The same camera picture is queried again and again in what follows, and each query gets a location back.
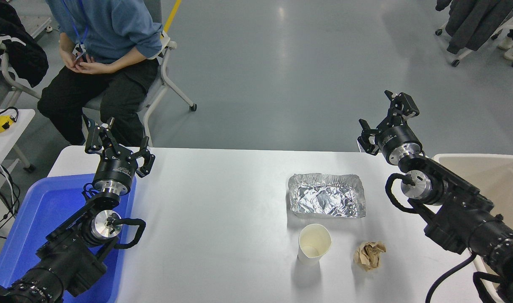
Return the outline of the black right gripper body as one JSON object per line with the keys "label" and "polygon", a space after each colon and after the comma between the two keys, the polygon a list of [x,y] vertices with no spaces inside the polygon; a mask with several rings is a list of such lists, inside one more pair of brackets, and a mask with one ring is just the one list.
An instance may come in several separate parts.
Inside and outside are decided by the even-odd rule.
{"label": "black right gripper body", "polygon": [[389,157],[397,148],[405,144],[413,144],[415,150],[420,152],[422,144],[412,129],[407,125],[387,128],[376,136],[376,144],[386,157]]}

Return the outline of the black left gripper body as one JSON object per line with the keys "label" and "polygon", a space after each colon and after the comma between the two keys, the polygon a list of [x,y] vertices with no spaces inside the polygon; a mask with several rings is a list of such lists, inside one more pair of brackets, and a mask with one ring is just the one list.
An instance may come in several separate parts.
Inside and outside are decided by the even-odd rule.
{"label": "black left gripper body", "polygon": [[118,159],[116,157],[100,157],[93,184],[101,181],[116,181],[124,186],[131,186],[137,169],[137,161]]}

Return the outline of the person's right hand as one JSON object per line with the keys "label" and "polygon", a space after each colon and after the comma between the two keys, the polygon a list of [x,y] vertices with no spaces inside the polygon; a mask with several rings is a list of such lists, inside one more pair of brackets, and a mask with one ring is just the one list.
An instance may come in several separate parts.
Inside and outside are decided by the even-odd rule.
{"label": "person's right hand", "polygon": [[81,71],[79,63],[82,62],[82,58],[77,59],[75,54],[73,54],[73,45],[64,46],[60,44],[59,46],[59,54],[65,65],[71,71],[79,73]]}

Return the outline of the person's left hand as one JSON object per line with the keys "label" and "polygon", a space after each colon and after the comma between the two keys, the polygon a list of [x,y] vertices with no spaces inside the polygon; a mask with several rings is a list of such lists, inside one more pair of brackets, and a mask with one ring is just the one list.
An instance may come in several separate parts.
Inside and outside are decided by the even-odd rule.
{"label": "person's left hand", "polygon": [[109,64],[103,63],[76,63],[74,67],[79,73],[83,74],[110,74],[112,68]]}

